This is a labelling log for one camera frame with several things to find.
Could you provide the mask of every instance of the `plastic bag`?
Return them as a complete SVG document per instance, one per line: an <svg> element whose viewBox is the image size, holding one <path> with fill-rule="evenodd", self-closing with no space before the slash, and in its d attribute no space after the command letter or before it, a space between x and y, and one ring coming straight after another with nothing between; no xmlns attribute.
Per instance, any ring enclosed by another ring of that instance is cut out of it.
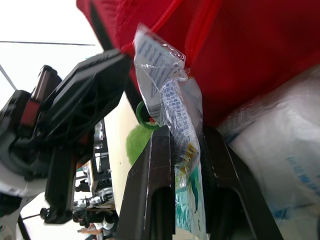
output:
<svg viewBox="0 0 320 240"><path fill-rule="evenodd" d="M202 95L184 71L185 56L140 26L134 38L138 85L150 116L174 139L175 222L206 238L200 144Z"/></svg>
<svg viewBox="0 0 320 240"><path fill-rule="evenodd" d="M292 232L301 229L297 226L303 222L301 212L304 219L313 220L320 213L319 107L320 67L316 67L244 105L219 127L255 176L280 230L290 221ZM308 215L302 211L305 206L313 206L317 213ZM316 234L312 226L308 231ZM295 236L307 239L303 232Z"/></svg>

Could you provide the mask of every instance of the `red component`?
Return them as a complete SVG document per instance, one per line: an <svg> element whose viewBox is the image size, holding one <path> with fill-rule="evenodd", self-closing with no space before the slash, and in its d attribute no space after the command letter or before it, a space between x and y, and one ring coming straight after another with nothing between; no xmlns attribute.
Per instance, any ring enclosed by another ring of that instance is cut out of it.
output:
<svg viewBox="0 0 320 240"><path fill-rule="evenodd" d="M210 126L320 63L319 0L77 0L91 22L90 2L116 48L143 23L186 54Z"/></svg>
<svg viewBox="0 0 320 240"><path fill-rule="evenodd" d="M85 135L82 136L82 138L79 139L79 143L82 144L82 145L87 145L89 141L89 134L86 133Z"/></svg>
<svg viewBox="0 0 320 240"><path fill-rule="evenodd" d="M39 102L30 99L25 105L20 124L29 128L33 128L37 121L39 107Z"/></svg>

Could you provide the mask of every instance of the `clear plastic packaging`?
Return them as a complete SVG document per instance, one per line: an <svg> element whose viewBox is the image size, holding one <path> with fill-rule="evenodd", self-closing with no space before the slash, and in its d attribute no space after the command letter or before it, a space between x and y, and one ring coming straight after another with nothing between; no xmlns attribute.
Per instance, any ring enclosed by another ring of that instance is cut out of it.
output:
<svg viewBox="0 0 320 240"><path fill-rule="evenodd" d="M134 38L134 65L150 116L168 125L174 139L175 222L200 239L206 238L200 144L202 95L188 78L185 56L139 26Z"/></svg>
<svg viewBox="0 0 320 240"><path fill-rule="evenodd" d="M252 171L283 236L311 239L306 238L306 232L316 235L320 213L320 67L247 103L218 129Z"/></svg>

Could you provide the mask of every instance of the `person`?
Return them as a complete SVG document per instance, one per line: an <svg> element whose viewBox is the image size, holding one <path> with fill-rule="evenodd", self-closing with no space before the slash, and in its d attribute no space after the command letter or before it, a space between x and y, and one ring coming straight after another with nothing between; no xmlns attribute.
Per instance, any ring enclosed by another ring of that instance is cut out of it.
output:
<svg viewBox="0 0 320 240"><path fill-rule="evenodd" d="M105 220L103 222L94 222L90 223L89 228L84 228L82 233L96 235L97 239L110 239L110 237L114 236L110 232L114 225L114 223L108 223Z"/></svg>
<svg viewBox="0 0 320 240"><path fill-rule="evenodd" d="M85 219L83 219L84 215L80 213L81 212L73 213L73 221L75 223L85 222ZM105 214L104 217L102 217L102 219L103 219L102 221L93 222L93 223L91 222L89 225L86 225L85 226L86 228L82 230L82 233L96 235L96 238L98 240L113 238L117 231L117 226L119 221L119 217L116 211L114 211L112 215Z"/></svg>

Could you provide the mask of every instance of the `black plastic bracket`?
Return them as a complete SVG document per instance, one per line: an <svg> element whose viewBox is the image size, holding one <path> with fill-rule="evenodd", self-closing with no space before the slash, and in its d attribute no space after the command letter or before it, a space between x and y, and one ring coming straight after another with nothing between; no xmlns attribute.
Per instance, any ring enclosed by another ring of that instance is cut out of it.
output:
<svg viewBox="0 0 320 240"><path fill-rule="evenodd" d="M116 239L172 239L176 224L171 144L167 126L155 130L129 171Z"/></svg>
<svg viewBox="0 0 320 240"><path fill-rule="evenodd" d="M213 199L218 208L212 209L213 212L211 212L212 228L209 231L211 233L210 239L227 239L226 233L230 234L230 229L228 229L228 224L222 226L224 220L228 220L224 215L226 214L229 219L233 218L230 209L237 207L236 200L238 195L253 238L259 240L283 240L248 166L226 145L223 137L216 129L204 127L203 134L207 146L207 157L210 159L210 170L212 170L212 176L214 176L213 181L218 187L215 189L216 197Z"/></svg>

